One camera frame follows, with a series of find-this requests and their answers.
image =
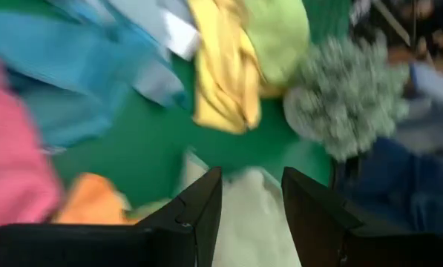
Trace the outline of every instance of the green table surface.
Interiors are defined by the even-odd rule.
[[[308,12],[316,9],[321,13],[326,1],[340,2],[316,1],[306,3]],[[42,0],[0,0],[0,8],[58,17]],[[335,25],[332,28],[317,21],[312,25],[310,18],[314,41],[326,31],[345,31],[338,23],[331,23]],[[193,63],[174,57],[173,65],[193,99]],[[329,156],[320,145],[299,139],[289,128],[281,101],[263,100],[259,127],[239,136],[195,125],[192,112],[193,108],[162,108],[133,91],[114,126],[103,137],[81,142],[54,156],[53,164],[66,187],[80,173],[100,174],[113,181],[135,206],[172,196],[179,185],[187,148],[193,148],[209,166],[223,167],[225,174],[246,166],[261,166],[280,179],[283,168],[291,166],[328,183]]]

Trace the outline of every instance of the pale green cloth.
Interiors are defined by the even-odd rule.
[[[188,150],[185,188],[209,169]],[[301,267],[283,207],[280,183],[259,167],[223,175],[223,203],[213,267]]]
[[[309,45],[309,20],[301,0],[244,0],[246,32],[266,81],[285,85]]]

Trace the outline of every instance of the blue cloth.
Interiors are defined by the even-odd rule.
[[[411,231],[443,234],[443,158],[416,156],[381,138],[360,166],[358,177],[340,166],[335,190]]]
[[[165,46],[168,34],[158,0],[49,0],[71,18],[83,24],[106,28],[114,21],[134,33],[149,35],[158,57],[138,73],[133,86],[145,98],[162,106],[186,106],[186,92],[170,64]],[[170,3],[177,13],[185,14],[182,3]]]
[[[43,145],[68,146],[110,127],[136,76],[158,60],[142,33],[0,11],[0,60]]]

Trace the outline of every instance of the dark blue fabric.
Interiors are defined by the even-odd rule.
[[[443,157],[416,156],[379,139],[358,177],[337,169],[335,190],[361,207],[417,232],[443,234]]]

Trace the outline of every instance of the towel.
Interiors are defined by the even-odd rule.
[[[197,52],[198,125],[244,133],[260,121],[261,85],[255,49],[243,30],[246,15],[236,0],[189,0],[202,44]]]
[[[209,167],[191,151],[185,155],[183,185]],[[259,167],[223,177],[220,227],[213,267],[301,267],[287,225],[280,183]]]
[[[140,62],[140,71],[132,86],[145,98],[162,106],[186,105],[183,85],[171,68],[170,53],[166,47],[169,36],[157,0],[48,1],[82,24],[93,25],[103,30],[121,27],[149,41],[151,46],[155,46],[156,55],[149,64]],[[182,3],[176,5],[166,0],[166,6],[189,19]]]
[[[76,179],[67,202],[53,218],[53,223],[134,225],[169,202],[153,202],[126,216],[130,208],[122,196],[105,177],[83,174]]]
[[[249,14],[246,32],[264,78],[286,86],[309,45],[309,20],[302,1],[244,0],[244,4]]]
[[[0,70],[0,225],[42,222],[60,194],[24,105],[6,88]]]

